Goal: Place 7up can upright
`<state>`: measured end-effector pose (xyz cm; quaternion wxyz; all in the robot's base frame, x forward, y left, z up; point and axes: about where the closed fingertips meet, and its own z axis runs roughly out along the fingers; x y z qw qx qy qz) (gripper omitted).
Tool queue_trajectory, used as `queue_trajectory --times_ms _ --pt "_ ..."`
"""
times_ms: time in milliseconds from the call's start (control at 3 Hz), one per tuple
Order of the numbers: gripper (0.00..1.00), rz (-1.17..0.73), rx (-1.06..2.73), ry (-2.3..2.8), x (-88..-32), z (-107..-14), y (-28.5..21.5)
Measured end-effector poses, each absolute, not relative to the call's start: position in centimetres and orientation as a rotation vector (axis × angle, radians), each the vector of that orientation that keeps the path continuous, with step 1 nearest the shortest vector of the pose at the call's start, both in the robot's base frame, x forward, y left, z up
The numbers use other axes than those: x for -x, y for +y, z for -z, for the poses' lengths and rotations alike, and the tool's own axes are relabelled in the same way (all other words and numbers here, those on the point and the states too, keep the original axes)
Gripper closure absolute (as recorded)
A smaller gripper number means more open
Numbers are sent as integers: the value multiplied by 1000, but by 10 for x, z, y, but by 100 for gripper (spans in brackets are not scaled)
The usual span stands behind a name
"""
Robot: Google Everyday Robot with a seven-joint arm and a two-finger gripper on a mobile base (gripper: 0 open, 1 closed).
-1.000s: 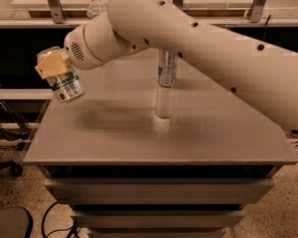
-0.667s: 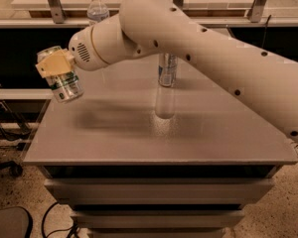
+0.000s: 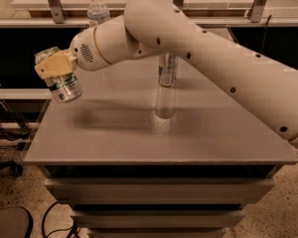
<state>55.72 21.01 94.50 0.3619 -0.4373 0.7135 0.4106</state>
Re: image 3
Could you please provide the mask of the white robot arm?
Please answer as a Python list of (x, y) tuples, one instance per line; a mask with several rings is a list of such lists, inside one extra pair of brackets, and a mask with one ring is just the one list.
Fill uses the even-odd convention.
[(298, 149), (298, 70), (192, 23), (170, 0), (128, 0), (124, 13), (38, 59), (44, 80), (171, 53), (189, 63)]

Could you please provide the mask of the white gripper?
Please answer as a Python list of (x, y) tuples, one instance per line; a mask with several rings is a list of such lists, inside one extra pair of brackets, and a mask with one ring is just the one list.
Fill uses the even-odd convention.
[(96, 27), (74, 36), (70, 50), (47, 49), (35, 54), (35, 71), (41, 79), (57, 77), (74, 71), (75, 64), (83, 70), (96, 71), (109, 66), (100, 54), (95, 39)]

